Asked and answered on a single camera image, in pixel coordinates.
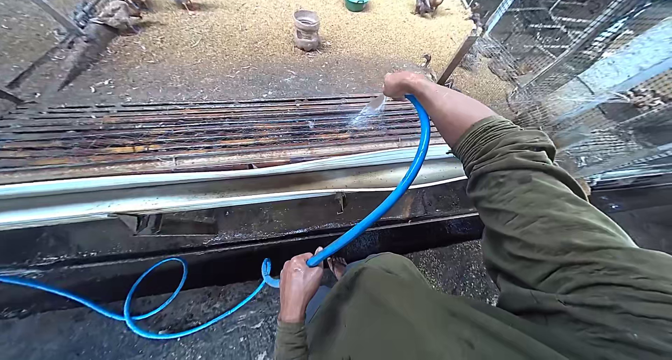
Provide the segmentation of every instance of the olive green jacket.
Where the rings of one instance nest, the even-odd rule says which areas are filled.
[[[348,271],[307,327],[278,322],[276,359],[672,359],[672,256],[592,206],[543,132],[492,116],[454,152],[497,307],[434,291],[383,254]]]

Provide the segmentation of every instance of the drainage channel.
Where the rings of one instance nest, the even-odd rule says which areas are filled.
[[[388,223],[365,232],[344,248],[340,255],[348,261],[356,261],[377,252],[405,254],[477,239],[482,231],[483,224],[475,213],[410,223]],[[313,252],[319,245],[331,243],[342,233],[343,228],[339,228],[339,231],[308,232],[293,237],[190,248],[139,257],[117,255],[101,257],[95,262],[63,261],[32,266],[31,270],[41,271],[38,280],[42,282],[106,303],[124,299],[130,286],[144,270],[169,256],[180,256],[189,263],[184,289],[227,285],[260,279],[260,266],[264,258],[272,260],[273,273],[277,276],[282,264],[293,255]],[[136,296],[170,293],[180,277],[180,267],[166,264],[146,278]],[[2,318],[77,306],[57,296],[11,286],[3,286],[0,305],[4,308]]]

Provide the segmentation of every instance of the metal grate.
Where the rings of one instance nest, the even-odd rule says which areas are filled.
[[[245,169],[415,146],[419,121],[408,102],[353,125],[372,97],[21,106],[0,120],[0,178]]]

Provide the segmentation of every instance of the dirt floor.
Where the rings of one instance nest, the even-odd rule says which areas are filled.
[[[195,14],[171,0],[149,0],[137,36],[117,38],[100,63],[55,95],[65,102],[180,101],[328,96],[379,91],[386,72],[418,69],[432,55],[441,72],[472,28],[460,0],[434,18],[415,0],[371,0],[349,12],[343,0],[193,0]],[[322,46],[293,45],[293,12],[313,9]],[[27,82],[23,97],[41,91]]]
[[[70,15],[82,0],[47,0]],[[5,84],[63,37],[59,24],[30,0],[0,0],[0,83]]]

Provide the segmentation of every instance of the bare foot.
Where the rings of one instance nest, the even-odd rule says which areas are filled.
[[[334,273],[334,276],[336,276],[336,280],[340,280],[343,277],[345,274],[345,266],[348,265],[348,263],[345,262],[345,259],[337,256],[327,258],[327,264],[329,265],[329,269]]]

